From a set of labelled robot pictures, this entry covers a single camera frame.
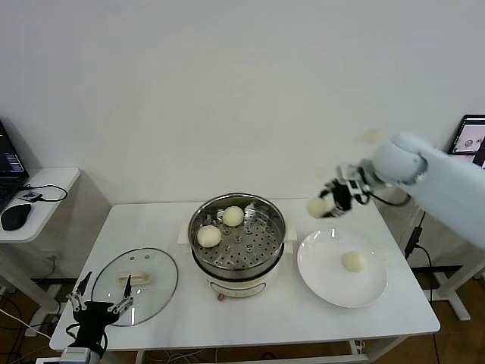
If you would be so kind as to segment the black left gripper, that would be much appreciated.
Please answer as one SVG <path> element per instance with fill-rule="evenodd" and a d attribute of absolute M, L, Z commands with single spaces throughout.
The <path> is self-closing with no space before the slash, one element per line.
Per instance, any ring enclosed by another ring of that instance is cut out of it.
<path fill-rule="evenodd" d="M 114 323 L 114 315 L 123 315 L 132 305 L 131 275 L 127 277 L 122 299 L 119 303 L 88 301 L 83 298 L 92 272 L 71 291 L 67 298 L 74 311 L 74 319 L 79 324 L 73 347 L 106 348 L 105 328 Z"/>

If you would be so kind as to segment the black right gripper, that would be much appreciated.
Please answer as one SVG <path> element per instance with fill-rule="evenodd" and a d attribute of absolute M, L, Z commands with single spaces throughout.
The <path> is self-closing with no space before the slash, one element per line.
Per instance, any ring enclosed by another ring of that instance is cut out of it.
<path fill-rule="evenodd" d="M 337 181 L 331 180 L 325 183 L 318 197 L 323 199 L 328 194 L 332 194 L 334 207 L 322 218 L 339 218 L 352 209 L 352 195 L 346 185 L 338 185 Z"/>

